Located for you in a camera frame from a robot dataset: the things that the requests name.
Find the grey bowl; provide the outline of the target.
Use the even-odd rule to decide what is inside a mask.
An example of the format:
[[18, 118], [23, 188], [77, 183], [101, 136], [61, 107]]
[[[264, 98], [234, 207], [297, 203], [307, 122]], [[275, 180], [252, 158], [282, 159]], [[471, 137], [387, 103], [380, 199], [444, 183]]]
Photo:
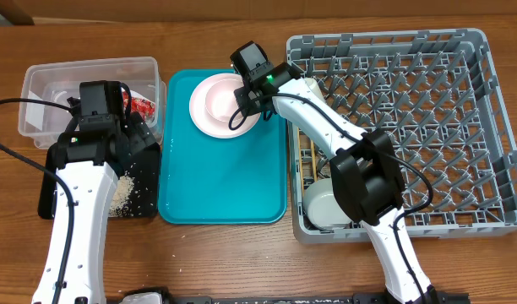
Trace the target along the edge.
[[311, 184], [304, 192], [302, 206], [308, 220], [320, 230], [344, 229], [352, 222], [335, 200], [330, 178]]

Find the red snack wrapper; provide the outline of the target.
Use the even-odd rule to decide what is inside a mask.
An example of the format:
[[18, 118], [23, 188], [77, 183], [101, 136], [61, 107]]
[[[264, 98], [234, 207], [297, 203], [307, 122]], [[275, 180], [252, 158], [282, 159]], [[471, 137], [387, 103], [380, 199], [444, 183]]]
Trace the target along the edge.
[[137, 112], [146, 123], [153, 124], [157, 109], [156, 103], [134, 90], [131, 90], [131, 97], [131, 112]]

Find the pink bowl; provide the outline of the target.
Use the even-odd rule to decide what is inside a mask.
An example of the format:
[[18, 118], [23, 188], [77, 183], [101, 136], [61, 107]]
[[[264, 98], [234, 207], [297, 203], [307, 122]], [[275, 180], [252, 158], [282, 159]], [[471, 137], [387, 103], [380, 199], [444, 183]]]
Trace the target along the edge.
[[238, 109], [234, 91], [241, 87], [241, 79], [222, 79], [213, 84], [206, 94], [207, 112], [217, 121], [229, 122]]

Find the pink plate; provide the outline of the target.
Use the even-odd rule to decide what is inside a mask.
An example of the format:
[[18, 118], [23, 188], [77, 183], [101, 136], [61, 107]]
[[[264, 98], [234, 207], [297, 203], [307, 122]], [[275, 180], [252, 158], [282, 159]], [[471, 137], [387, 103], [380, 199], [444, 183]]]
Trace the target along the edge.
[[243, 135], [254, 125], [260, 118], [259, 114], [247, 117], [246, 121], [237, 130], [230, 130], [229, 122], [220, 122], [215, 120], [206, 110], [206, 94], [213, 84], [222, 79], [241, 79], [242, 77], [234, 73], [219, 73], [209, 76], [200, 82], [194, 89], [189, 101], [189, 112], [195, 126], [203, 133], [214, 138], [235, 138]]

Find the cream cup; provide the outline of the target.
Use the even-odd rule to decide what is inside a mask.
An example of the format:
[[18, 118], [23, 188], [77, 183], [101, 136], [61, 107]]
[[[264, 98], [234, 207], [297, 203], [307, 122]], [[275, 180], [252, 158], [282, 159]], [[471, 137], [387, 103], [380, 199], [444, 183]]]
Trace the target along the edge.
[[306, 97], [309, 100], [312, 100], [314, 103], [320, 101], [325, 104], [326, 101], [323, 97], [321, 89], [319, 88], [318, 82], [313, 78], [305, 78], [304, 81], [307, 85]]

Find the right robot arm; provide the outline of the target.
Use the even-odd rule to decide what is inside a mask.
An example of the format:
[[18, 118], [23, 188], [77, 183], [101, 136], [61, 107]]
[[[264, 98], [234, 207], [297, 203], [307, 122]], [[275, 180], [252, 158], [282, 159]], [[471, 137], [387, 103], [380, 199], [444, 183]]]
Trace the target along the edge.
[[436, 302], [437, 292], [405, 228], [405, 217], [421, 207], [404, 208], [401, 170], [416, 176], [422, 173], [396, 156], [385, 131], [377, 128], [368, 133], [343, 118], [289, 64], [234, 62], [232, 66], [242, 76], [243, 87], [235, 96], [244, 117], [277, 114], [296, 125], [327, 156], [335, 201], [367, 231], [384, 271], [389, 300]]

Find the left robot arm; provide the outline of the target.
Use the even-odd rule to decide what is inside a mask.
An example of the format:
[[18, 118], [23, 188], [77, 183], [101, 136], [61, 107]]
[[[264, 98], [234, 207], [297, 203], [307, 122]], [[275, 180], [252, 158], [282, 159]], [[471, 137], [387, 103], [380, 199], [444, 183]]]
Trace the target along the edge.
[[118, 181], [130, 175], [127, 216], [157, 212], [161, 148], [142, 117], [127, 121], [109, 115], [75, 119], [77, 129], [59, 136], [49, 149], [54, 219], [45, 269], [34, 303], [104, 303], [106, 228]]

